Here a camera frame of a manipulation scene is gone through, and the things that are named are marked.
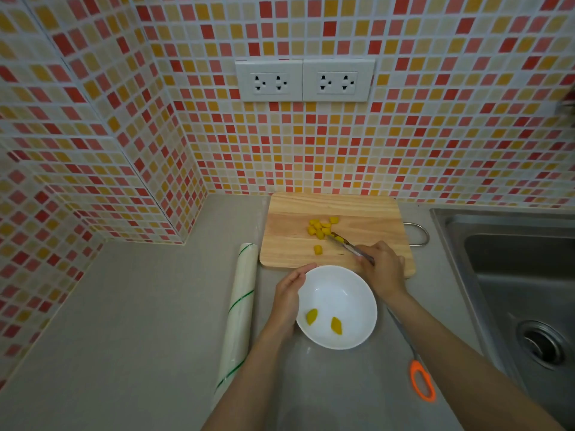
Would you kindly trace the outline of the orange handled scissors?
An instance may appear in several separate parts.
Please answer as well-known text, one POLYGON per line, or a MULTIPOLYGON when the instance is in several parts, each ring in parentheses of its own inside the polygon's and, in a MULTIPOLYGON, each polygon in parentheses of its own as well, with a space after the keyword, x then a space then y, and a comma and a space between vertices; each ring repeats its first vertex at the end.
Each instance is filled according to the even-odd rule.
POLYGON ((403 325, 399 322, 398 318, 393 314, 391 309, 387 310, 391 320, 394 322, 395 326, 411 350, 412 358, 408 365, 408 375, 413 390, 421 400, 428 403, 434 403, 436 401, 436 390, 430 374, 423 366, 423 363, 420 360, 420 356, 417 353, 416 348, 414 347, 408 334, 406 333, 403 325))

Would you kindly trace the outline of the metal knife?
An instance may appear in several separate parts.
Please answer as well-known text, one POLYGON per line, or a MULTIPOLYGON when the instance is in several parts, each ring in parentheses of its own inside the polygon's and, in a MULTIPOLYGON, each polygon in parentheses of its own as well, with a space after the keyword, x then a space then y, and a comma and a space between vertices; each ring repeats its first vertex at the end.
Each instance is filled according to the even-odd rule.
POLYGON ((361 256, 361 257, 363 257, 364 259, 366 259, 367 261, 369 261, 372 266, 375 265, 375 260, 374 260, 373 257, 371 257, 369 254, 365 253, 364 251, 362 251, 361 249, 359 249, 357 246, 352 245, 352 244, 351 244, 348 240, 346 240, 346 239, 345 239, 345 240, 346 240, 346 243, 345 243, 345 244, 341 244, 341 243, 337 242, 337 241, 334 239, 334 235, 338 235, 338 234, 331 232, 331 233, 329 233, 329 234, 327 235, 327 238, 329 238, 329 239, 331 239, 332 241, 338 243, 339 245, 341 245, 343 248, 345 248, 346 250, 348 250, 350 253, 354 254, 355 256, 361 256))

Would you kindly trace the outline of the person's left forearm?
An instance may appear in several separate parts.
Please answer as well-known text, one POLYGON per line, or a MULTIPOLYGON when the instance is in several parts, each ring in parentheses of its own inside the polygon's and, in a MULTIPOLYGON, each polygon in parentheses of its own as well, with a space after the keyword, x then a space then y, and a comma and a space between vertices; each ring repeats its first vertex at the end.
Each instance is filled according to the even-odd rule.
POLYGON ((262 431, 294 324, 268 322, 201 431, 262 431))

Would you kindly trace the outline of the roll of plastic wrap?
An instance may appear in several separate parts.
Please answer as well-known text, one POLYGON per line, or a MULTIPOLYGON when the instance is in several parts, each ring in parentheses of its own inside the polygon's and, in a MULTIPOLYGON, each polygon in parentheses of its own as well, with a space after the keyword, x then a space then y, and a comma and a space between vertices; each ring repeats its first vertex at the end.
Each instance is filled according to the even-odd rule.
POLYGON ((212 408, 219 403, 248 355, 258 254, 255 243, 240 245, 212 408))

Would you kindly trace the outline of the person's right forearm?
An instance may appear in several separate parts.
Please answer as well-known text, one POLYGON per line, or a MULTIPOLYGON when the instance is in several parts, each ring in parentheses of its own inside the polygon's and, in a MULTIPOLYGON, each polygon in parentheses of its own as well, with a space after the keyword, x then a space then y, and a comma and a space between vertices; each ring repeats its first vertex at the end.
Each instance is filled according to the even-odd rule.
POLYGON ((564 431, 484 356, 453 334, 405 290, 386 295, 465 431, 564 431))

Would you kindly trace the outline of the pile of yellow mango cubes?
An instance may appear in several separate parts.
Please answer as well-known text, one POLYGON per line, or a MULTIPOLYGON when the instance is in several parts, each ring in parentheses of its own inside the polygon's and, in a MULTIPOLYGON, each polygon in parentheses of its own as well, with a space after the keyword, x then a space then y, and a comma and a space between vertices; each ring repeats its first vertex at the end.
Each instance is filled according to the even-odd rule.
POLYGON ((337 216, 328 219, 310 219, 306 228, 310 236, 316 236, 317 239, 327 239, 333 237, 338 239, 338 235, 332 230, 332 226, 339 223, 340 218, 337 216))

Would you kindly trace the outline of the white wall socket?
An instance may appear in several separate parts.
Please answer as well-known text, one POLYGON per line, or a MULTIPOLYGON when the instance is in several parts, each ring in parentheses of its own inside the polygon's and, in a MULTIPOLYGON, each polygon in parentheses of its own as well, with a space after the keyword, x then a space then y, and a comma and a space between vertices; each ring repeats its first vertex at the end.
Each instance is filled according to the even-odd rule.
POLYGON ((241 101, 303 100, 303 60, 250 59, 234 65, 241 101))
POLYGON ((375 59, 305 59, 303 101, 367 102, 375 59))

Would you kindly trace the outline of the wooden cutting board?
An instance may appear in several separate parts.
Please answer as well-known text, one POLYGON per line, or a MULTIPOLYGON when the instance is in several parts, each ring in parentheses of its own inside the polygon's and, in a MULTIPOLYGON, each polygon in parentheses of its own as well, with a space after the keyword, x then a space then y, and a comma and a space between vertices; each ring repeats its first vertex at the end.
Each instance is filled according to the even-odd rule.
POLYGON ((294 269, 315 262, 361 272, 355 256, 331 239, 310 236, 310 219, 337 216, 332 230, 354 245, 384 241, 405 258, 405 276, 412 277, 416 265, 397 202, 388 196, 306 194, 278 192, 269 203, 259 260, 268 268, 294 269), (313 246, 323 247, 315 255, 313 246))

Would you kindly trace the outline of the stainless steel sink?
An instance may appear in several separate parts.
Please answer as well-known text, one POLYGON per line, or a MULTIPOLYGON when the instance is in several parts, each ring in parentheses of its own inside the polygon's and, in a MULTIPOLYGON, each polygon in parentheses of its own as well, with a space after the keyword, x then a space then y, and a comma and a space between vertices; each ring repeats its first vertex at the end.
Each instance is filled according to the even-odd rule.
POLYGON ((432 209, 492 363, 575 431, 575 215, 432 209), (516 340, 527 320, 571 344, 571 365, 546 369, 516 340))

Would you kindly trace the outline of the metal sink drain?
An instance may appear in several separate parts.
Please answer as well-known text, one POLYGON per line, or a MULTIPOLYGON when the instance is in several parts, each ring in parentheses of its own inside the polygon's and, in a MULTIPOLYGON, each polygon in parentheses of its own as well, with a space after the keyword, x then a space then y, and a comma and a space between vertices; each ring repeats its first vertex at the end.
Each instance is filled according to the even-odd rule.
POLYGON ((546 369, 569 366, 574 360, 567 338, 541 321, 521 322, 516 328, 516 340, 531 360, 546 369))

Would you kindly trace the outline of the person's left hand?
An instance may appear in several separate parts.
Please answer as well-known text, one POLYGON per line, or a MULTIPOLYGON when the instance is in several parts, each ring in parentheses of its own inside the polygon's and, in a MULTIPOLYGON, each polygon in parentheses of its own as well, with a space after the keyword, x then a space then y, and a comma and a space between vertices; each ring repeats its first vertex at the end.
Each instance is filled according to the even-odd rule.
POLYGON ((303 285, 304 283, 289 283, 289 274, 277 283, 266 324, 274 333, 289 336, 293 331, 299 309, 298 292, 303 285))

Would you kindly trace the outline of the white bowl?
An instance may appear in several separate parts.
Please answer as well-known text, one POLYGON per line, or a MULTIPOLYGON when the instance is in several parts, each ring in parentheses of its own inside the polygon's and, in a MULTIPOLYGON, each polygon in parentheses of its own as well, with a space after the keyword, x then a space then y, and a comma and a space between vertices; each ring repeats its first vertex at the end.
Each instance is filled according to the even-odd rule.
POLYGON ((378 319, 375 296, 363 278, 349 269, 334 265, 312 269, 298 295, 298 327, 320 347, 352 349, 363 344, 375 329, 378 319), (313 308, 319 313, 313 325, 308 326, 305 315, 313 308), (333 317, 341 320, 341 336, 331 330, 333 317))

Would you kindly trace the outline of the person's right hand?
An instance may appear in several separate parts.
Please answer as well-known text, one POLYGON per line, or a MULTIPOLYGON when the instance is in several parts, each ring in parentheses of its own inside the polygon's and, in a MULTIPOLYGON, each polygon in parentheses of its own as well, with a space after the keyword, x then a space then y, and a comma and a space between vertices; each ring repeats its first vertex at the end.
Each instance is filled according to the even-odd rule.
POLYGON ((397 298, 404 298, 408 295, 404 274, 405 258, 396 254, 396 268, 390 272, 366 272, 358 261, 359 258, 360 256, 357 256, 356 260, 362 267, 364 278, 385 304, 391 306, 397 298))

